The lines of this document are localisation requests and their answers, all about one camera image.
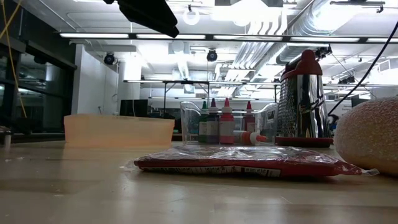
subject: textured ball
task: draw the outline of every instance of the textured ball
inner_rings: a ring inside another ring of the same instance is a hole
[[[398,175],[398,97],[354,107],[338,121],[334,144],[349,163]]]

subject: green bottle cap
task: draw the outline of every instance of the green bottle cap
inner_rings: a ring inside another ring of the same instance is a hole
[[[203,102],[203,105],[202,105],[202,107],[201,107],[203,110],[205,110],[205,109],[207,109],[207,104],[206,104],[206,101],[204,101]]]

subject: table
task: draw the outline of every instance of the table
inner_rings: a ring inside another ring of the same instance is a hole
[[[269,180],[123,172],[156,149],[15,144],[0,153],[0,223],[397,223],[398,179]],[[332,149],[323,150],[336,155]]]

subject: red bag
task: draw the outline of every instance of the red bag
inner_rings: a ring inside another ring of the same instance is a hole
[[[258,174],[264,177],[376,175],[334,157],[295,147],[181,146],[143,156],[144,171],[184,174]]]

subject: squeeze bottle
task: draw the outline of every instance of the squeeze bottle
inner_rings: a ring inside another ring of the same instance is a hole
[[[232,108],[229,107],[228,98],[225,99],[223,114],[220,118],[220,143],[221,144],[234,144],[234,129],[235,121],[232,115]]]
[[[247,113],[243,116],[244,130],[249,132],[256,131],[256,119],[253,115],[253,110],[251,109],[251,103],[248,101],[248,105],[246,106]]]
[[[218,116],[218,108],[216,107],[216,101],[214,98],[211,100],[211,107],[209,107],[209,115],[207,116],[206,126],[206,142],[219,144],[220,116]]]
[[[257,146],[260,142],[266,142],[267,137],[249,131],[234,131],[234,140],[238,144]]]
[[[199,117],[199,137],[198,137],[198,142],[204,142],[206,143],[207,139],[207,104],[206,101],[203,102],[203,105],[201,107],[200,111],[200,117]]]

